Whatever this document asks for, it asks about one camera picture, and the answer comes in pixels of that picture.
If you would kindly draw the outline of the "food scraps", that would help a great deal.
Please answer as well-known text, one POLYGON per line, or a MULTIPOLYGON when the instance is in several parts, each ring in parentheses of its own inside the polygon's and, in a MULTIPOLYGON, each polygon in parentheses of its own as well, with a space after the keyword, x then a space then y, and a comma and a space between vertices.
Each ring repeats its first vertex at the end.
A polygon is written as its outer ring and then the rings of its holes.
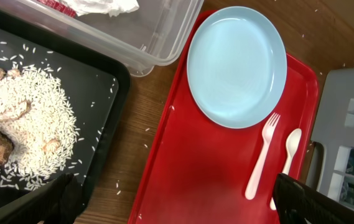
POLYGON ((0 67, 0 188, 33 191, 66 168, 80 133, 54 70, 11 60, 0 67))

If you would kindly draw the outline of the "red snack wrapper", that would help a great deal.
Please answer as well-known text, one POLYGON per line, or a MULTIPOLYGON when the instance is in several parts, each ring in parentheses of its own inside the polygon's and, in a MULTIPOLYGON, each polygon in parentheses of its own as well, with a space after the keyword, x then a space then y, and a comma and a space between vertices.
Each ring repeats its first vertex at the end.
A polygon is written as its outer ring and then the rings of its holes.
POLYGON ((70 8, 70 7, 64 5, 56 0, 36 0, 36 1, 52 8, 52 9, 55 9, 56 11, 59 11, 67 16, 75 17, 77 15, 76 12, 72 8, 70 8))

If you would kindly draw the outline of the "white napkin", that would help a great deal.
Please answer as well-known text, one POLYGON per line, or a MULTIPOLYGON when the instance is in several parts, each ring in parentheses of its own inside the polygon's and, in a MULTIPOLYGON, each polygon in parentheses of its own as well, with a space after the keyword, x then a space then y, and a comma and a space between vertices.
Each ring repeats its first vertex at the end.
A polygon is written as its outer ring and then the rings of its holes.
POLYGON ((77 16, 87 14, 107 14, 116 17, 139 9, 137 0, 59 0, 73 9, 77 16))

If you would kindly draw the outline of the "light blue plate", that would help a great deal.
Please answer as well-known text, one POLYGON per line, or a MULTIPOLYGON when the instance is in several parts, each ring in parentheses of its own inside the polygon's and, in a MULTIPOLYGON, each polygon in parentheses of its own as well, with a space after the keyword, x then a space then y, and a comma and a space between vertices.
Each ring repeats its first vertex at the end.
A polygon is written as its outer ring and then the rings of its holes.
POLYGON ((231 129, 254 126, 284 91, 284 43, 260 12, 243 6, 220 9, 193 36, 187 79, 197 106, 214 123, 231 129))

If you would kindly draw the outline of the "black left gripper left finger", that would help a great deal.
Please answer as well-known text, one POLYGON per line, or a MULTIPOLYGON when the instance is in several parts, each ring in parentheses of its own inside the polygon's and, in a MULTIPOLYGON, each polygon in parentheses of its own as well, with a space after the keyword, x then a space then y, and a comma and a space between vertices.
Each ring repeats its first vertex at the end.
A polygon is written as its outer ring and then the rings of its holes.
POLYGON ((81 184, 74 174, 62 174, 1 207, 0 224, 73 223, 81 211, 81 184))

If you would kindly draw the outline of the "clear plastic bin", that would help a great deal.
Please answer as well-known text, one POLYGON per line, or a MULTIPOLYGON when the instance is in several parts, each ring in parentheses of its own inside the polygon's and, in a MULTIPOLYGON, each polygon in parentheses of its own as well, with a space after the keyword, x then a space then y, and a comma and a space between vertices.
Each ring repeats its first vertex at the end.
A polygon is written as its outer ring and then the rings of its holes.
POLYGON ((116 17, 70 17, 36 0, 0 1, 0 11, 116 59, 143 77, 179 58, 203 0, 137 2, 137 11, 116 17))

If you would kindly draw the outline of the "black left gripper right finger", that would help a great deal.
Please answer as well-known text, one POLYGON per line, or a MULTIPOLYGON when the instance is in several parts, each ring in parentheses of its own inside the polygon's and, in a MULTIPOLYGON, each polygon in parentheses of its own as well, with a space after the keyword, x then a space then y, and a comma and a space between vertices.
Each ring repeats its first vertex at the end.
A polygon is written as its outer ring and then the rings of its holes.
POLYGON ((354 224, 354 211, 286 174, 272 192, 280 224, 354 224))

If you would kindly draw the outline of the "grey dishwasher rack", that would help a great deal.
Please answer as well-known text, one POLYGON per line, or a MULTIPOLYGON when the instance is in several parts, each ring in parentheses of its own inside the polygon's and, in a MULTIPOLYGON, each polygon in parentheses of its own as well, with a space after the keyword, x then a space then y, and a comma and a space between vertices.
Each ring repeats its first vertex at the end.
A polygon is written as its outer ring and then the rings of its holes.
POLYGON ((328 73, 306 185, 354 211, 354 68, 328 73))

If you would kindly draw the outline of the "red serving tray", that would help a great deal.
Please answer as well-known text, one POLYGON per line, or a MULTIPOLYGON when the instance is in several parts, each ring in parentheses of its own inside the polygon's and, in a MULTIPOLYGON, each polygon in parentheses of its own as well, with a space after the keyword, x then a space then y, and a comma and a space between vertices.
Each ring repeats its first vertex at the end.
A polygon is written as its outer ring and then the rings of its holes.
POLYGON ((190 43, 199 25, 214 12, 199 15, 178 69, 152 143, 130 223, 276 224, 271 208, 272 173, 283 168, 286 153, 276 133, 302 136, 289 175, 298 179, 311 135, 319 87, 315 72, 287 54, 287 80, 276 107, 254 126, 231 129, 210 120, 197 106, 187 79, 190 43), (273 113, 281 115, 264 163, 256 196, 245 197, 263 146, 262 130, 273 113))

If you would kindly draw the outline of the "white plastic fork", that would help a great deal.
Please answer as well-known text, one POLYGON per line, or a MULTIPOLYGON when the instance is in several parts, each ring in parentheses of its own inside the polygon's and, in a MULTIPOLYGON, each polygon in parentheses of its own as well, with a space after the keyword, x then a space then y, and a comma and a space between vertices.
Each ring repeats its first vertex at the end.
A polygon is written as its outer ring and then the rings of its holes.
POLYGON ((248 200, 252 200, 256 196, 269 146, 280 117, 280 114, 273 113, 271 117, 266 121, 266 124, 263 127, 261 133, 263 137, 263 146, 245 190, 245 197, 248 200))

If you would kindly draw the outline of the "black plastic tray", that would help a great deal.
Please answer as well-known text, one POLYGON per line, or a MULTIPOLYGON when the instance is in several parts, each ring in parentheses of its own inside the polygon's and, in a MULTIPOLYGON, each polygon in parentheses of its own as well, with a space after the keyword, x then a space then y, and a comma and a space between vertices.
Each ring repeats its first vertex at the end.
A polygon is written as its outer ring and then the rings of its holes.
POLYGON ((82 185, 85 210, 97 184, 130 89, 127 68, 69 39, 46 31, 18 17, 0 1, 0 67, 15 58, 24 66, 54 70, 77 117, 80 140, 63 171, 73 172, 82 185))

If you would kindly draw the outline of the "white plastic spoon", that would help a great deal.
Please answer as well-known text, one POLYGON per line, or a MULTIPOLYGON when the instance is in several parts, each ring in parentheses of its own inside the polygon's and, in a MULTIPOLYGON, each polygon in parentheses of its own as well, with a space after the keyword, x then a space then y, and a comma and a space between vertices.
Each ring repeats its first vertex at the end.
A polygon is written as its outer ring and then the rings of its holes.
POLYGON ((280 171, 283 174, 289 175, 293 158, 296 152, 298 151, 301 136, 302 130, 300 128, 292 130, 286 138, 280 132, 276 133, 276 146, 282 146, 282 150, 286 153, 286 158, 284 159, 283 168, 277 166, 274 172, 272 173, 272 189, 274 188, 274 183, 276 180, 276 171, 280 171))

